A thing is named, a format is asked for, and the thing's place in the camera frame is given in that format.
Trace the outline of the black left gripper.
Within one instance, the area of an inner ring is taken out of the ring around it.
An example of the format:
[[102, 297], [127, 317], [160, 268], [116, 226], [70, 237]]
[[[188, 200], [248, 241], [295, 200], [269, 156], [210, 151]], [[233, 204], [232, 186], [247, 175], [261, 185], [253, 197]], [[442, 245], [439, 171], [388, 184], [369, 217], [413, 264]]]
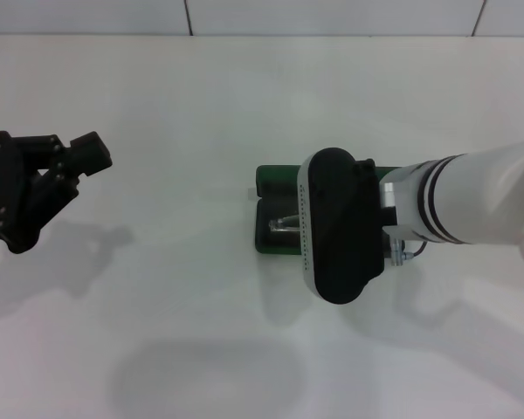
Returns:
[[[56, 134], [12, 139], [0, 131], [0, 240], [14, 254], [31, 249], [38, 231], [78, 196], [78, 176], [91, 176], [112, 165], [110, 152], [95, 131], [68, 146]], [[29, 186], [28, 227], [23, 216]]]

